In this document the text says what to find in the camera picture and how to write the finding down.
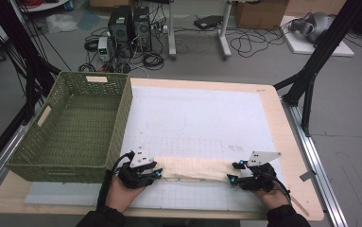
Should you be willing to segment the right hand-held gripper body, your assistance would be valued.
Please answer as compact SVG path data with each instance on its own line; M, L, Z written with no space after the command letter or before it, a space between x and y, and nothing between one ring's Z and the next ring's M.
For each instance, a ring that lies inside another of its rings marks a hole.
M281 157L280 152L253 151L247 161L247 169L251 176L239 178L239 186L243 190L257 191L265 190L269 192L274 187L274 181L277 179L274 167L270 164Z

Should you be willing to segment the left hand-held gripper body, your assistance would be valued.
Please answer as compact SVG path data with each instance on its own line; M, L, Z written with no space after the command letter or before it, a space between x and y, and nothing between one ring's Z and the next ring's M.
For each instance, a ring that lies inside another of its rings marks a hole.
M133 151L124 154L124 157L129 159L128 162L123 163L118 168L117 176L127 188L141 188L152 185L155 181L152 178L153 169L146 169L140 171L139 167L150 164L154 161L153 158L149 158L141 150Z

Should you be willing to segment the cream patterned cloth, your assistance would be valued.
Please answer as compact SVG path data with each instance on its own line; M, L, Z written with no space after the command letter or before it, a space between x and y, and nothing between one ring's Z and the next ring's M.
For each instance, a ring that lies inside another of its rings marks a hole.
M240 170L224 160L159 156L155 162L168 182L227 182L228 174L241 175Z

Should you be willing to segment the green woven basket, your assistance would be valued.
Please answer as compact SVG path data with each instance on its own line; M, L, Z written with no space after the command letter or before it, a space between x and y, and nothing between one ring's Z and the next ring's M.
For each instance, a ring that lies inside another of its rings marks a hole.
M131 102L127 74L61 72L6 167L30 182L100 183L119 158Z

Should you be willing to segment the person's left hand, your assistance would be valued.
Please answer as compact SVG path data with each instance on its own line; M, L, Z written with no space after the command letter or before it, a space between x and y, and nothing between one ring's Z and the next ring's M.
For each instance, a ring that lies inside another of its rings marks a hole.
M111 180L105 205L123 213L144 190L144 187L136 189L127 188L118 177L115 177Z

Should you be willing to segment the person's right hand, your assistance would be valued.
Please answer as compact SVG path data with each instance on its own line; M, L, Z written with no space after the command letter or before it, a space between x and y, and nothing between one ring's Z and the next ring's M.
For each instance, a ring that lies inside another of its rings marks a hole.
M279 185L275 185L269 192L266 192L265 190L257 190L253 191L253 194L260 199L268 210L272 210L283 205L289 205L289 200Z

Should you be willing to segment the grey tape piece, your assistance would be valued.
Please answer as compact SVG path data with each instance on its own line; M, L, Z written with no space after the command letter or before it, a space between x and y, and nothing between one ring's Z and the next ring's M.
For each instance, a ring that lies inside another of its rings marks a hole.
M303 182L306 182L310 179L313 179L315 178L317 175L317 173L314 171L314 170L309 170L305 173L303 173L301 176L300 176L300 179L303 181Z

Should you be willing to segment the white power supply unit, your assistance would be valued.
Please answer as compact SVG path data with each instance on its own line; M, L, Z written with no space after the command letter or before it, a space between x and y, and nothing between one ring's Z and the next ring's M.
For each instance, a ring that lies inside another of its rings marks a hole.
M99 57L103 62L108 62L111 58L111 50L109 46L109 39L107 37L98 38L97 51Z

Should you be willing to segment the white desk leg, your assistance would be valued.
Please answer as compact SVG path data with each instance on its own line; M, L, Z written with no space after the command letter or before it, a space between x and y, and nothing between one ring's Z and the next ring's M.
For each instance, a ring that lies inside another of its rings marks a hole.
M174 13L173 13L173 5L174 0L168 0L168 52L169 57L172 61L174 61L177 57L177 50L176 50L176 41L175 41L175 33L174 33Z
M217 31L218 39L220 41L220 44L221 44L221 47L223 50L223 59L224 60L228 59L232 55L231 49L229 48L229 44L226 39L226 31L227 31L227 26L228 26L229 19L230 19L231 9L232 9L232 1L226 0L225 9L224 9L224 13L223 13L222 27L221 27L221 29L219 29Z

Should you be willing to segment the white floor board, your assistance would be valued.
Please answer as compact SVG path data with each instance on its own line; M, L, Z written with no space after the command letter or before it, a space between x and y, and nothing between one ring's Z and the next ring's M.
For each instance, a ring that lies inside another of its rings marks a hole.
M303 37L299 32L293 32L289 30L289 26L294 16L284 16L281 21L281 30L284 34L284 38L294 54L311 55L315 47L312 43ZM345 43L341 42L336 50L332 54L333 57L348 57L354 56L354 52Z

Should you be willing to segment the small black computer tower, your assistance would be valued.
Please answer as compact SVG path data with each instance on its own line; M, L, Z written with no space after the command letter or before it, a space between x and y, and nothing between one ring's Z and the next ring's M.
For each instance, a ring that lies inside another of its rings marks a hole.
M149 7L136 7L133 12L133 22L138 47L144 52L150 52L152 44Z

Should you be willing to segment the large black computer tower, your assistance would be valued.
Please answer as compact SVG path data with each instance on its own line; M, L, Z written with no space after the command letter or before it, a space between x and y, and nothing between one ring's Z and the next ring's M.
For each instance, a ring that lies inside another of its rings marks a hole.
M130 58L131 41L135 37L131 7L114 6L108 28L115 55L120 58Z

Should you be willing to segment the black flat device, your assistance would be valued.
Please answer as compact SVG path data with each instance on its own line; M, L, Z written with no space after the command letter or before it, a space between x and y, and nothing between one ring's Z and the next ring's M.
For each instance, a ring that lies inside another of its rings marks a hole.
M211 15L204 18L199 18L194 21L194 25L199 29L206 30L221 25L223 22L222 16Z

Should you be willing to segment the brown cardboard box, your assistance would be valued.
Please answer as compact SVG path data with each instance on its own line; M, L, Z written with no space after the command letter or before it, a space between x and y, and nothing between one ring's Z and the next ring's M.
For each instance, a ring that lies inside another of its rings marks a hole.
M290 0L258 0L238 2L235 21L240 28L277 29Z

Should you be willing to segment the black frame stand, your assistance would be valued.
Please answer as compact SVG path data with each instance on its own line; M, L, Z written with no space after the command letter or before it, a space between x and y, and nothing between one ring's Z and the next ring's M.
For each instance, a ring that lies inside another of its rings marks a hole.
M316 77L361 14L362 0L346 0L304 67L294 76L274 85L276 90L291 86L282 96L282 101L289 106L297 107L304 96L301 127L307 137L311 136L309 122Z
M55 82L54 76L60 73L60 69L49 63L39 53L9 0L0 0L0 27L22 58L19 61L11 56L9 46L0 37L0 44L7 51L18 75L26 79L26 104L23 110L24 120L28 122L35 115L35 105L38 100L42 96L47 97L50 93Z

